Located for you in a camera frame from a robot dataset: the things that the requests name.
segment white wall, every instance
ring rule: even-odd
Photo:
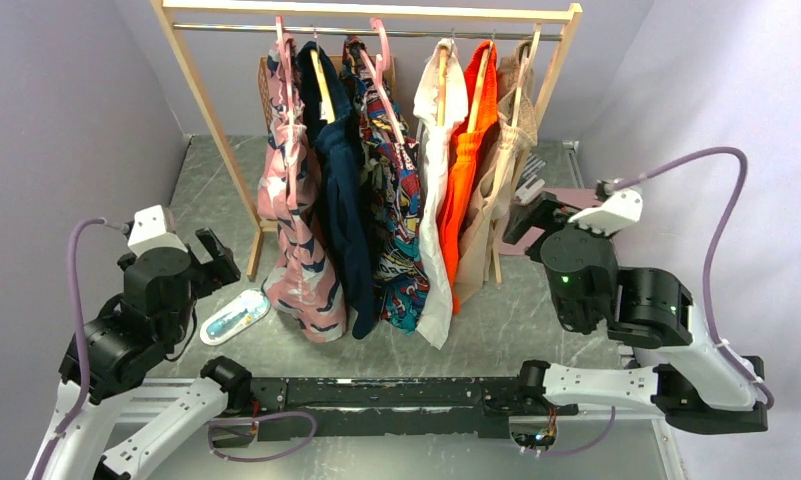
[[[126,19],[141,49],[150,60],[164,88],[165,95],[176,112],[176,116],[186,133],[207,133],[194,98],[182,77],[179,65],[165,40],[161,29],[150,9],[149,0],[121,0],[115,2]],[[440,5],[481,8],[534,8],[567,9],[569,0],[360,0],[343,3],[411,4]],[[541,133],[545,138],[575,139],[595,118],[609,83],[627,47],[638,31],[653,0],[584,0],[581,2],[585,14],[577,37],[571,46],[568,61],[559,78],[555,93],[548,108]],[[269,16],[226,16],[226,15],[179,15],[182,21],[201,22],[203,20],[222,23],[253,23],[273,25]],[[308,27],[348,27],[368,28],[367,19],[289,17],[286,24]],[[490,23],[447,24],[443,21],[386,20],[389,30],[431,30],[431,31],[490,31],[514,32],[514,25]],[[227,133],[258,134],[266,131],[262,117],[261,102],[256,84],[258,59],[266,55],[273,34],[264,33],[221,33],[185,32],[187,43],[194,53],[200,72],[211,94],[218,114]],[[300,36],[298,44],[311,40],[310,35]],[[376,45],[373,37],[365,37],[368,45]],[[344,37],[325,36],[320,44],[330,54],[341,54]],[[391,42],[392,55],[396,59],[397,92],[400,106],[406,120],[412,122],[412,100],[417,88],[424,62],[432,54],[436,39],[398,38]],[[461,40],[459,53],[463,63],[467,63],[478,40]],[[498,53],[511,54],[515,42],[497,42]],[[539,49],[536,65],[536,91],[540,77],[544,75],[553,51],[553,44],[544,44]]]
[[[0,480],[26,475],[55,405],[70,230],[167,203],[184,149],[111,2],[0,2]],[[80,248],[89,319],[122,287],[126,242],[103,230]]]
[[[656,2],[580,144],[587,180],[733,145],[750,157],[713,274],[719,328],[766,362],[765,434],[680,434],[692,479],[801,479],[801,1]],[[737,163],[716,157],[648,182],[622,264],[676,273],[701,295],[709,238]]]

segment navy blue garment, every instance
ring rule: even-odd
[[[318,49],[324,77],[332,98],[335,121],[321,119],[321,95],[311,52]],[[303,123],[309,143],[318,155],[323,185],[316,210],[326,245],[341,277],[354,338],[364,338],[376,324],[373,271],[368,258],[365,229],[360,217],[359,169],[364,153],[359,140],[357,117],[338,78],[335,67],[322,49],[309,42],[297,55],[300,96],[305,104]]]

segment pink mat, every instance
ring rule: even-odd
[[[588,208],[600,205],[600,202],[594,198],[594,190],[591,189],[545,188],[544,191],[556,195],[556,197],[563,203],[567,203],[575,207]],[[532,227],[515,245],[503,243],[502,241],[499,242],[497,251],[500,252],[500,255],[524,255],[524,252],[527,250],[527,248],[529,248],[543,232],[544,231],[540,228]]]

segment orange garment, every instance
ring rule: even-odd
[[[474,90],[476,90],[477,74],[482,63],[482,56],[489,46],[491,54],[486,65],[477,124],[474,131],[469,132],[466,118],[453,133],[450,146],[451,153],[455,152],[455,155],[451,155],[451,157],[455,156],[455,161],[450,165],[447,173],[447,193],[444,197],[444,206],[438,215],[438,240],[444,255],[444,265],[447,267],[447,279],[450,281],[451,289],[456,282],[456,272],[459,270],[459,231],[471,199],[480,147],[488,129],[497,123],[497,47],[494,43],[485,41],[480,44],[471,58],[471,64],[465,70],[465,85],[468,89],[468,105],[470,105],[474,101]],[[459,313],[459,307],[459,299],[456,292],[453,291],[453,313]]]

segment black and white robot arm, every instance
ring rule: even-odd
[[[252,375],[218,357],[169,408],[103,453],[134,389],[188,337],[197,300],[240,278],[231,252],[214,233],[202,229],[196,234],[212,257],[206,263],[174,233],[167,209],[157,206],[136,213],[128,241],[132,253],[118,261],[124,272],[123,293],[85,324],[91,376],[86,401],[64,432],[56,434],[80,394],[74,338],[59,368],[61,382],[50,426],[27,479],[147,478],[200,426],[249,404]]]
[[[529,248],[544,266],[559,322],[588,334],[606,321],[607,336],[652,351],[668,363],[627,370],[594,370],[527,362],[521,382],[555,405],[612,405],[664,416],[681,430],[700,434],[767,430],[766,408],[756,385],[718,351],[703,310],[671,273],[619,267],[611,236],[636,223],[640,192],[607,195],[599,207],[579,210],[545,193],[535,214],[519,229],[544,229]],[[758,357],[732,355],[758,378]]]

